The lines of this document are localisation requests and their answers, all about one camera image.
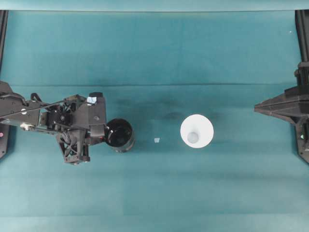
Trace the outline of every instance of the black cylinder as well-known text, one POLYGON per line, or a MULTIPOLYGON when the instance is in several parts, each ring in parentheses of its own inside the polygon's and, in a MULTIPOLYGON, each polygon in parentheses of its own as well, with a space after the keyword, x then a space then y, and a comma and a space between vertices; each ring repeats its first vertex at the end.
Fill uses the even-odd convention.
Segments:
POLYGON ((135 142, 133 129, 126 120, 115 118, 107 123, 106 143, 116 152, 127 152, 135 142))

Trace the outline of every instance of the cable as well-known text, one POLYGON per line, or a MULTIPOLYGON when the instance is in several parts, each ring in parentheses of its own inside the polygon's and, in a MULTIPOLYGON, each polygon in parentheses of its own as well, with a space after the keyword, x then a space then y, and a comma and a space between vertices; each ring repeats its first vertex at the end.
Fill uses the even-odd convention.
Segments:
POLYGON ((45 109, 45 108, 48 108, 48 107, 51 107, 51 106, 54 106, 54 105, 59 105, 60 103, 63 103, 63 102, 75 102, 75 101, 68 101, 68 100, 57 101, 55 103, 47 104, 47 105, 42 106, 42 107, 38 107, 38 108, 34 108, 34 109, 21 110, 21 111, 18 111, 18 112, 6 114, 6 115, 1 115, 0 118, 13 116, 13 115, 21 114, 21 113, 26 113, 26 112, 31 112, 31 111, 36 111, 36 110, 42 110, 42 109, 45 109))

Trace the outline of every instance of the screw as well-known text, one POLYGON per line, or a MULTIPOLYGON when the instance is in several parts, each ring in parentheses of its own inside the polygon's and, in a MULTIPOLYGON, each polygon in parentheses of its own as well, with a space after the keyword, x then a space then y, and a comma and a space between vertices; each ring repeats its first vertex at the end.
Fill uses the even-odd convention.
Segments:
MULTIPOLYGON (((21 109, 21 111, 25 111, 26 109, 21 109)), ((26 115, 27 114, 27 112, 22 112, 21 113, 22 115, 26 115)))

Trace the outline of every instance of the small white object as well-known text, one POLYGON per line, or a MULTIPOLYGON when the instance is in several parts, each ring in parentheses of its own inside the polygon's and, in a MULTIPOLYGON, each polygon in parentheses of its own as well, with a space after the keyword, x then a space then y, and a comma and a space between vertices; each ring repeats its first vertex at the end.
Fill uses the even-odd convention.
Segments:
POLYGON ((24 131, 29 131, 34 128, 34 126, 23 122, 22 124, 20 124, 20 128, 22 128, 24 131))
MULTIPOLYGON (((25 111, 26 109, 21 109, 21 111, 25 111)), ((21 113, 22 115, 26 115, 27 114, 27 112, 22 112, 21 113)))
POLYGON ((180 127, 183 141, 193 148, 207 146, 212 141, 213 134, 212 123, 203 115, 190 115, 180 127))
POLYGON ((87 105, 95 104, 97 102, 97 97, 87 97, 87 102, 90 103, 87 105))

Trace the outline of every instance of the teal tablecloth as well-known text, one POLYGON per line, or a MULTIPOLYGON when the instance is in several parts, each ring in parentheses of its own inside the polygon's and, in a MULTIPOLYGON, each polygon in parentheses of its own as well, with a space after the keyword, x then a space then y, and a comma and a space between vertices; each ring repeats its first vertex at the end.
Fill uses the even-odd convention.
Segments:
POLYGON ((136 145, 71 166, 52 136, 12 130, 0 231, 307 231, 293 128, 253 112, 295 85, 299 61, 293 11, 10 12, 0 79, 46 102, 102 91, 136 145), (179 134, 194 113, 214 124, 203 149, 179 134))

